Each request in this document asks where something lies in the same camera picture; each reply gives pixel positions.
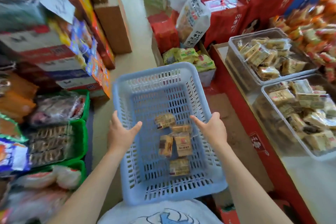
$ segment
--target white t-shirt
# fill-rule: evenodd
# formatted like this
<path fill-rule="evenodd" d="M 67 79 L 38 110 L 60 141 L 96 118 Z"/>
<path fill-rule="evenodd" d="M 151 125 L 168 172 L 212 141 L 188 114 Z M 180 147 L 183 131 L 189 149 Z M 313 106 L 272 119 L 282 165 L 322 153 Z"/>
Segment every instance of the white t-shirt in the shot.
<path fill-rule="evenodd" d="M 197 200 L 162 201 L 150 205 L 127 206 L 124 202 L 107 211 L 98 224 L 222 224 Z"/>

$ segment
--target aisle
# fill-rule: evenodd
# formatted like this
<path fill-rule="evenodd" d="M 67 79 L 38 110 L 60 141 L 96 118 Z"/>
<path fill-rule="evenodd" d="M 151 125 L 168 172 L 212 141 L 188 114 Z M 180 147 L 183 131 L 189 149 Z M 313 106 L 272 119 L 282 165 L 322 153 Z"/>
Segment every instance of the aisle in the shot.
<path fill-rule="evenodd" d="M 132 73 L 156 67 L 152 44 L 152 30 L 145 16 L 143 0 L 122 0 L 128 19 L 133 52 L 116 56 L 116 69 L 111 71 L 111 83 L 125 73 Z M 93 162 L 95 168 L 106 152 L 106 136 L 109 120 L 114 111 L 113 101 L 103 106 L 95 106 L 93 121 Z M 101 214 L 111 209 L 122 200 L 120 172 L 118 171 L 106 196 Z"/>

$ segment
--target person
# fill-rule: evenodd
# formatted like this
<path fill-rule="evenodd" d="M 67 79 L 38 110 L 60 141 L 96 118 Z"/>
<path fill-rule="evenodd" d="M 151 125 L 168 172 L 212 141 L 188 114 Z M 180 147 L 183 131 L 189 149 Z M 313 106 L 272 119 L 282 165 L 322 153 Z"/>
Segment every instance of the person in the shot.
<path fill-rule="evenodd" d="M 226 128 L 219 113 L 213 113 L 206 124 L 195 116 L 190 118 L 207 138 L 222 164 L 240 223 L 293 224 L 235 155 L 226 141 Z M 142 122 L 139 121 L 132 129 L 127 130 L 120 123 L 117 111 L 113 113 L 106 155 L 48 224 L 97 222 L 119 163 L 141 126 Z M 219 224 L 221 221 L 204 204 L 193 199 L 138 206 L 128 206 L 121 202 L 99 220 L 99 224 L 110 223 Z"/>

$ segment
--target forearm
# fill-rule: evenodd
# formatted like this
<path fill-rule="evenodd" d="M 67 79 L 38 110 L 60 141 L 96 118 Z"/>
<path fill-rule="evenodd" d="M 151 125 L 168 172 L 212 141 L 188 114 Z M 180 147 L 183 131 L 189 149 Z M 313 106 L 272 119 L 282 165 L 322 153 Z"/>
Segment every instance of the forearm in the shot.
<path fill-rule="evenodd" d="M 107 153 L 48 224 L 96 223 L 122 157 L 120 152 Z"/>
<path fill-rule="evenodd" d="M 215 151 L 225 171 L 241 224 L 293 224 L 228 144 L 218 147 Z"/>

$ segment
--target hand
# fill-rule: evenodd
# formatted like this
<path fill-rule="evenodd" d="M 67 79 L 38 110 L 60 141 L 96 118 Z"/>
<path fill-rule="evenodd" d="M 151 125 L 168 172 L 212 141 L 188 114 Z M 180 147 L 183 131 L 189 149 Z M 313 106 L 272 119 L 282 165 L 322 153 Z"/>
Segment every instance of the hand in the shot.
<path fill-rule="evenodd" d="M 129 147 L 131 147 L 134 137 L 140 131 L 141 126 L 142 122 L 139 121 L 134 127 L 127 130 L 121 124 L 117 111 L 114 111 L 107 136 L 108 152 L 118 152 L 124 156 Z"/>
<path fill-rule="evenodd" d="M 195 116 L 190 115 L 190 118 L 195 122 L 201 130 L 210 145 L 214 150 L 218 147 L 227 146 L 228 135 L 224 123 L 219 118 L 219 112 L 214 112 L 208 123 L 203 123 Z"/>

